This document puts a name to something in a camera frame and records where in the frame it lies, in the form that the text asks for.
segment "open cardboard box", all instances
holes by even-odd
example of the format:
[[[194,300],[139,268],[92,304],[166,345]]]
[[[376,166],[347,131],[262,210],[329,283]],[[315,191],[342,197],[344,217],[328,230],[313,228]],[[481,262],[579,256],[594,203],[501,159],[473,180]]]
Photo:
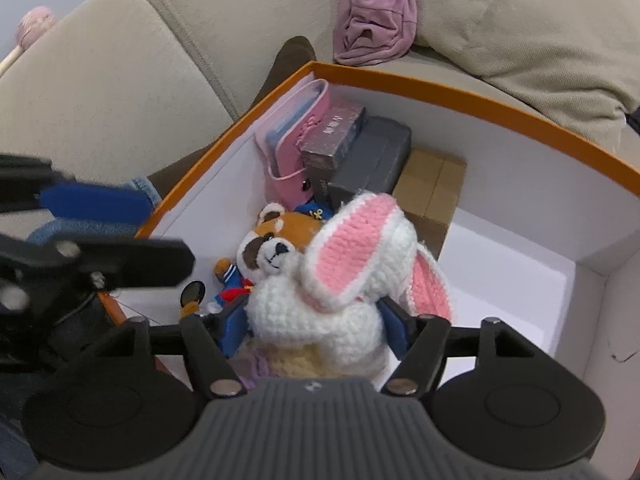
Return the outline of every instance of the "open cardboard box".
[[[255,125],[312,78],[407,124],[414,146],[466,161],[440,255],[455,324],[498,316],[583,378],[607,411],[593,462],[611,478],[630,475],[640,456],[640,355],[620,361],[640,349],[640,174],[582,137],[455,88],[313,62],[225,132],[139,236],[185,240],[196,256],[188,281],[203,281],[212,301],[213,263],[236,254],[273,198]],[[105,302],[116,319],[126,312],[175,323],[181,290],[121,290]],[[453,361],[445,380],[472,366]]]

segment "sofa seam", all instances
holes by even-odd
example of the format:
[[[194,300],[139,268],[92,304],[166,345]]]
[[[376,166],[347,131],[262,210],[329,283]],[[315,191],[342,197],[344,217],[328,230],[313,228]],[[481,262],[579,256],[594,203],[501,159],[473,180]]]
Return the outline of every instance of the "sofa seam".
[[[180,23],[175,12],[170,9],[166,0],[145,0],[158,14],[167,28],[174,35],[187,56],[193,61],[199,72],[206,79],[207,83],[225,108],[231,119],[235,122],[240,118],[240,113],[229,92],[226,90],[220,79],[216,75],[211,63],[197,47],[195,41],[190,37],[186,28]]]

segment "blue gripper pad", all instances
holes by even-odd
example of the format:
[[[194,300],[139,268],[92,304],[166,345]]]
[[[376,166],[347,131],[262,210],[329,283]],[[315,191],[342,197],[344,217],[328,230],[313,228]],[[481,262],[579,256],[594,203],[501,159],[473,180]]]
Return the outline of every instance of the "blue gripper pad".
[[[225,307],[225,310],[231,308],[232,311],[224,317],[222,336],[218,338],[218,347],[227,358],[236,354],[249,330],[249,320],[244,310],[246,300],[239,301],[235,306],[232,306],[233,303]]]
[[[401,361],[409,351],[409,334],[407,323],[411,316],[395,304],[391,298],[382,298],[376,306],[385,324],[386,343],[396,358]]]
[[[142,225],[153,211],[145,193],[121,187],[63,182],[40,193],[40,205],[57,218]]]

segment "pink pouch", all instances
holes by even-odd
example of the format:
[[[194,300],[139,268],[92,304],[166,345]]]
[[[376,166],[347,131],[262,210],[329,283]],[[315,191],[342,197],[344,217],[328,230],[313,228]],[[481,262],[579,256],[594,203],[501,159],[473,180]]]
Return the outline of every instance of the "pink pouch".
[[[316,79],[269,112],[255,132],[255,140],[267,160],[269,178],[290,210],[312,197],[300,146],[306,133],[322,120],[329,104],[329,83]]]

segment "beige pillow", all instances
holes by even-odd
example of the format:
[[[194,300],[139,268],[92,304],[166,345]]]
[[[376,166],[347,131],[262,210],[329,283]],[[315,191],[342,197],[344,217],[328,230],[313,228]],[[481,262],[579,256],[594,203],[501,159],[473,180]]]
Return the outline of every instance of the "beige pillow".
[[[612,152],[640,104],[640,0],[417,0],[416,43]]]

